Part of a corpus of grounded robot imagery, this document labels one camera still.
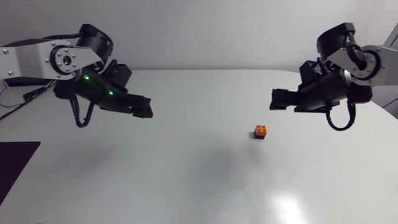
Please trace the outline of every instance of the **black cable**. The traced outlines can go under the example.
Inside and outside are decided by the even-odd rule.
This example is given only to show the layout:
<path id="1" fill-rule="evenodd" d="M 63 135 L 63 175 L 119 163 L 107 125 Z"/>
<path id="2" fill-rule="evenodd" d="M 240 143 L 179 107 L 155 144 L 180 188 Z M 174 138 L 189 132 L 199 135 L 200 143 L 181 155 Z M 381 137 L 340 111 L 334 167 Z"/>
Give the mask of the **black cable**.
<path id="1" fill-rule="evenodd" d="M 347 35 L 348 41 L 346 43 L 346 50 L 349 59 L 358 66 L 360 70 L 364 70 L 366 68 L 367 63 L 365 60 L 361 60 L 355 53 L 355 50 L 360 50 L 361 47 L 355 44 L 354 35 L 352 32 L 349 32 Z"/>
<path id="2" fill-rule="evenodd" d="M 0 95 L 1 93 L 3 93 L 4 90 L 8 89 L 6 84 L 4 83 L 6 80 L 2 80 L 2 85 L 4 85 L 4 88 L 0 91 Z"/>
<path id="3" fill-rule="evenodd" d="M 73 115 L 75 116 L 76 125 L 79 128 L 84 128 L 85 126 L 87 126 L 88 123 L 90 122 L 91 114 L 93 113 L 93 109 L 94 109 L 94 105 L 95 104 L 93 102 L 90 102 L 90 105 L 88 106 L 88 109 L 87 109 L 86 118 L 84 118 L 85 121 L 83 123 L 81 123 L 81 121 L 80 121 L 80 117 L 79 117 L 79 114 L 80 114 L 79 101 L 77 100 L 76 96 L 73 97 L 70 100 L 70 104 L 72 106 Z"/>
<path id="4" fill-rule="evenodd" d="M 84 32 L 79 32 L 77 34 L 65 34 L 65 35 L 51 35 L 44 37 L 43 39 L 74 39 L 84 35 Z"/>
<path id="5" fill-rule="evenodd" d="M 348 107 L 348 112 L 349 112 L 349 121 L 348 121 L 348 124 L 345 127 L 343 127 L 343 128 L 336 127 L 333 124 L 333 122 L 331 121 L 331 118 L 330 118 L 331 106 L 326 111 L 326 119 L 328 120 L 328 123 L 331 126 L 331 128 L 333 128 L 334 130 L 336 130 L 336 131 L 345 131 L 345 130 L 347 130 L 348 128 L 350 128 L 354 124 L 355 116 L 356 116 L 355 104 L 347 101 L 347 107 Z"/>
<path id="6" fill-rule="evenodd" d="M 2 107 L 6 107 L 6 108 L 12 108 L 12 107 L 19 106 L 19 105 L 21 105 L 21 103 L 19 103 L 19 104 L 16 104 L 16 105 L 11 105 L 11 106 L 2 105 L 2 104 L 0 103 L 0 106 L 2 106 Z"/>
<path id="7" fill-rule="evenodd" d="M 14 108 L 12 111 L 10 111 L 10 112 L 8 112 L 8 113 L 2 115 L 2 116 L 0 117 L 0 120 L 2 120 L 2 119 L 4 119 L 4 118 L 8 117 L 10 114 L 13 114 L 15 111 L 21 109 L 23 106 L 25 106 L 26 104 L 30 103 L 31 101 L 33 101 L 33 100 L 36 99 L 37 97 L 39 97 L 41 94 L 43 94 L 44 92 L 46 92 L 49 88 L 53 87 L 53 86 L 55 85 L 56 82 L 57 82 L 57 81 L 55 81 L 55 80 L 51 81 L 51 82 L 43 89 L 43 91 L 41 91 L 41 92 L 38 93 L 37 95 L 33 96 L 31 99 L 29 99 L 29 100 L 27 100 L 27 101 L 21 103 L 18 107 Z"/>

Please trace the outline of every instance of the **metal bracket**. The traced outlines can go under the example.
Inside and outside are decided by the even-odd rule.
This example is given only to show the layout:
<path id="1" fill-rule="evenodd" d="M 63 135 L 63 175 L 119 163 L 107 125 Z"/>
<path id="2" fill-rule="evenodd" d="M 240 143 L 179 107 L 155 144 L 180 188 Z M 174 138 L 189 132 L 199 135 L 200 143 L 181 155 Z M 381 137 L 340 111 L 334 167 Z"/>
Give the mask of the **metal bracket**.
<path id="1" fill-rule="evenodd" d="M 362 86 L 398 85 L 398 48 L 380 45 L 368 45 L 363 51 L 356 52 L 366 61 L 364 70 L 359 68 L 349 59 L 346 49 L 342 48 L 328 57 L 328 60 L 342 69 L 350 72 L 353 82 Z"/>
<path id="2" fill-rule="evenodd" d="M 63 52 L 63 57 L 54 60 L 57 65 L 61 63 L 59 68 L 63 69 L 63 74 L 54 70 L 51 64 L 51 53 L 60 45 L 65 47 L 59 48 L 56 54 Z M 0 47 L 0 79 L 31 77 L 69 80 L 74 77 L 73 71 L 101 60 L 90 48 L 66 46 L 70 46 L 66 40 L 50 40 L 18 47 Z"/>

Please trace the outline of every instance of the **orange lego brick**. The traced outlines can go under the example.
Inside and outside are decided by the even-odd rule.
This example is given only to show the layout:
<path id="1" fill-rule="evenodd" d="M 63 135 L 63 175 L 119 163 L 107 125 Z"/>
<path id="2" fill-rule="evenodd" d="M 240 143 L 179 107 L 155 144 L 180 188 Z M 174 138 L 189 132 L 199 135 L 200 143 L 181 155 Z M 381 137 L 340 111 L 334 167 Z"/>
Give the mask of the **orange lego brick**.
<path id="1" fill-rule="evenodd" d="M 257 125 L 254 130 L 254 138 L 256 139 L 264 139 L 267 135 L 267 126 L 265 125 Z"/>

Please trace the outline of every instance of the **table surface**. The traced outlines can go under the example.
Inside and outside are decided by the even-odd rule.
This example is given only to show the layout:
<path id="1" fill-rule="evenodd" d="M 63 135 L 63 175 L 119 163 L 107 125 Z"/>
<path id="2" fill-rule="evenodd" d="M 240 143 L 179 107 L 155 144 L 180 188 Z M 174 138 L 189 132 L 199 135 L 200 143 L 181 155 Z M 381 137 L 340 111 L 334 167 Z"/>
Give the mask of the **table surface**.
<path id="1" fill-rule="evenodd" d="M 83 129 L 46 93 L 1 121 L 0 141 L 42 144 L 0 223 L 398 223 L 397 120 L 366 103 L 338 132 L 324 114 L 269 111 L 273 88 L 299 83 L 276 70 L 134 71 L 129 92 L 151 97 L 154 117 L 95 108 Z M 2 103 L 21 90 L 8 91 Z M 332 118 L 344 125 L 346 108 Z"/>

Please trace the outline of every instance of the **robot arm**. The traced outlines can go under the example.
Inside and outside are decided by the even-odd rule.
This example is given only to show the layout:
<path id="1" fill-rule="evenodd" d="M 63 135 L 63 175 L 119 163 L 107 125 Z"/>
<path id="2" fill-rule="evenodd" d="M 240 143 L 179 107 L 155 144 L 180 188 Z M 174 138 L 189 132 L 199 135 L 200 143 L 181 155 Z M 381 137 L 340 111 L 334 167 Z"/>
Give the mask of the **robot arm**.
<path id="1" fill-rule="evenodd" d="M 355 43 L 354 33 L 354 25 L 344 23 L 319 36 L 321 57 L 300 67 L 302 84 L 298 91 L 272 90 L 270 110 L 296 106 L 295 112 L 325 113 L 333 129 L 344 131 L 354 123 L 355 104 L 371 100 L 371 86 L 398 85 L 398 49 L 379 45 L 361 48 Z M 345 98 L 350 121 L 338 128 L 331 122 L 330 111 Z"/>
<path id="2" fill-rule="evenodd" d="M 79 38 L 76 46 L 65 40 L 74 38 Z M 55 95 L 70 100 L 76 124 L 81 128 L 88 124 L 94 105 L 103 110 L 151 118 L 150 99 L 127 93 L 125 86 L 132 73 L 130 69 L 112 60 L 104 70 L 112 49 L 112 40 L 89 24 L 83 24 L 77 34 L 11 43 L 0 47 L 0 79 L 56 80 Z M 79 119 L 76 95 L 90 101 L 83 123 Z"/>

